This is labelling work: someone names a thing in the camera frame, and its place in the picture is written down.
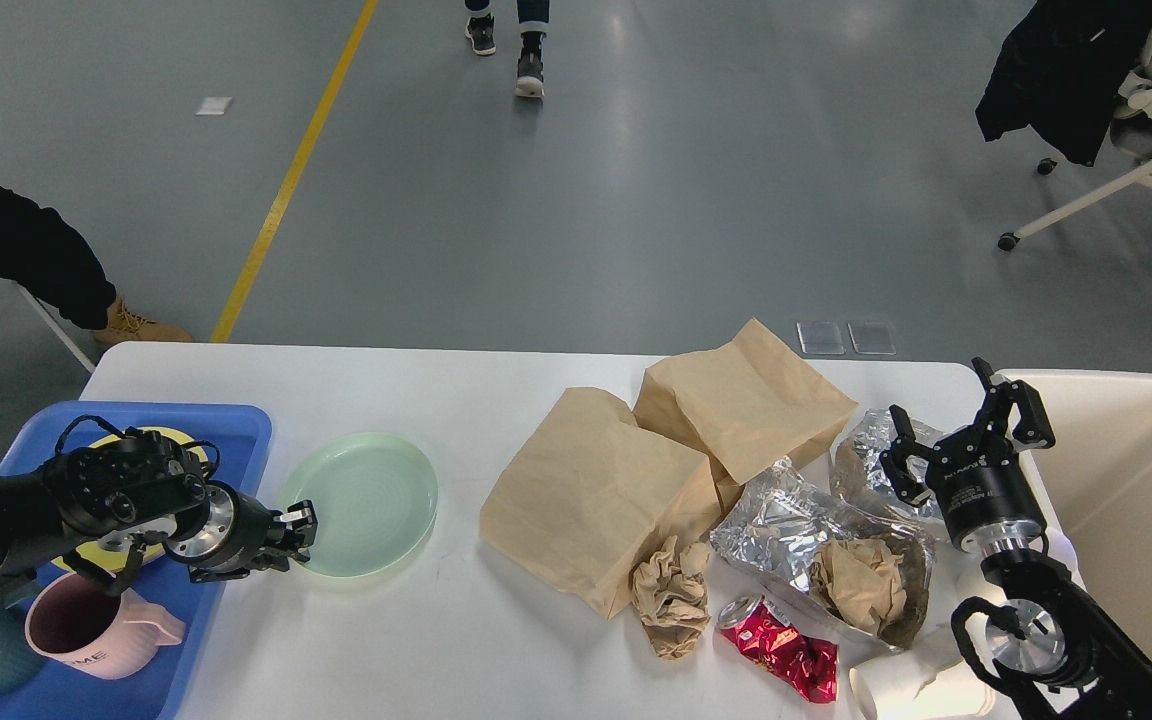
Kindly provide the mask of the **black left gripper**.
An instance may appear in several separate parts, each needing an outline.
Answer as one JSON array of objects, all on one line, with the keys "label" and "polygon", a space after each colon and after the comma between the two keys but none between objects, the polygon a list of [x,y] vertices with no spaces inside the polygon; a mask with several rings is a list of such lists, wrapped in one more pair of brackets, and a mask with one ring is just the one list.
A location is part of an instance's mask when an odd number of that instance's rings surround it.
[{"label": "black left gripper", "polygon": [[314,501],[301,500],[285,511],[271,511],[229,486],[207,488],[206,518],[192,536],[164,543],[166,556],[183,562],[195,584],[247,578],[252,571],[288,571],[291,560],[280,551],[314,546]]}]

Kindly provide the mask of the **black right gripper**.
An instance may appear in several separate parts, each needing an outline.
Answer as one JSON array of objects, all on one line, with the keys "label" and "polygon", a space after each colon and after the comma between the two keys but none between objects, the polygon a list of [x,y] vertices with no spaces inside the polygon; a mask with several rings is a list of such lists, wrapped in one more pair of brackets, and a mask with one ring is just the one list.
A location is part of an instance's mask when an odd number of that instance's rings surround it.
[{"label": "black right gripper", "polygon": [[1025,450],[1056,445],[1041,393],[1024,381],[998,373],[983,357],[972,367],[984,397],[970,424],[970,464],[952,468],[940,462],[932,447],[916,442],[914,423],[900,406],[890,406],[896,430],[879,464],[896,497],[911,507],[922,507],[933,488],[914,477],[909,460],[927,462],[925,477],[934,478],[934,497],[956,550],[998,553],[1024,550],[1046,532],[1041,506],[1020,470]]}]

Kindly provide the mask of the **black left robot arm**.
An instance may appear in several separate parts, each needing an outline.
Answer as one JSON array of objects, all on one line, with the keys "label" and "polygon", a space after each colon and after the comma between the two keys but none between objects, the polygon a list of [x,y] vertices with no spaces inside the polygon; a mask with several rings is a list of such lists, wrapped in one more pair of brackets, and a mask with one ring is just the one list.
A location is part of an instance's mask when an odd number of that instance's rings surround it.
[{"label": "black left robot arm", "polygon": [[0,477],[0,598],[54,559],[104,594],[141,577],[147,547],[184,564],[195,584],[288,570],[314,546],[314,503],[285,511],[215,479],[205,442],[159,430],[114,430],[113,442],[67,450],[29,473]]}]

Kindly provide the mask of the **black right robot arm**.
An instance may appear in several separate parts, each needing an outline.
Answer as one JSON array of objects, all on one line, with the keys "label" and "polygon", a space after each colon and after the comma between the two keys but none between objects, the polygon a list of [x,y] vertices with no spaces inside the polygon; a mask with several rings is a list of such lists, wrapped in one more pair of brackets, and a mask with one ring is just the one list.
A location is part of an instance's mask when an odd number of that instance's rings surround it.
[{"label": "black right robot arm", "polygon": [[983,401],[972,423],[923,445],[900,406],[879,456],[902,502],[940,509],[952,546],[978,552],[1005,601],[969,596],[952,634],[970,670],[1024,719],[1152,719],[1152,661],[1047,550],[1047,521],[1023,450],[1056,442],[1041,393],[973,357]]}]

